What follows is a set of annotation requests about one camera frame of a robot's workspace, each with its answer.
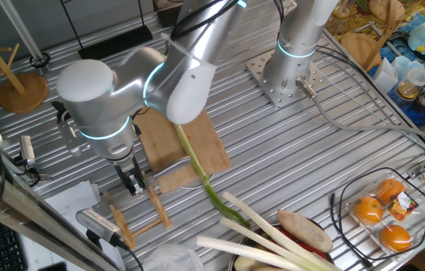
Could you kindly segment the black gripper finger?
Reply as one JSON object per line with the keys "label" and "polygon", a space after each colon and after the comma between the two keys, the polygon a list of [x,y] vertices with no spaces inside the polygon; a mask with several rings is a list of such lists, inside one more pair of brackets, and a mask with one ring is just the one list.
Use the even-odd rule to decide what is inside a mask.
{"label": "black gripper finger", "polygon": [[135,189],[135,194],[136,195],[142,194],[144,192],[144,190],[146,189],[146,185],[145,185],[144,178],[143,178],[142,174],[141,173],[132,174],[131,175],[131,181],[132,181],[134,189]]}
{"label": "black gripper finger", "polygon": [[133,185],[133,182],[129,178],[124,178],[123,183],[127,190],[130,192],[130,194],[134,196],[136,194],[136,189]]}

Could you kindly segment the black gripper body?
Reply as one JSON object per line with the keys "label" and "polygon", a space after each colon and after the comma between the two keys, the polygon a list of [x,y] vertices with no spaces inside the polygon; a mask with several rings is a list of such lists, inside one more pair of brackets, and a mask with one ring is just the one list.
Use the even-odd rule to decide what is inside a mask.
{"label": "black gripper body", "polygon": [[127,157],[114,162],[114,168],[123,183],[140,183],[141,170],[135,157]]}

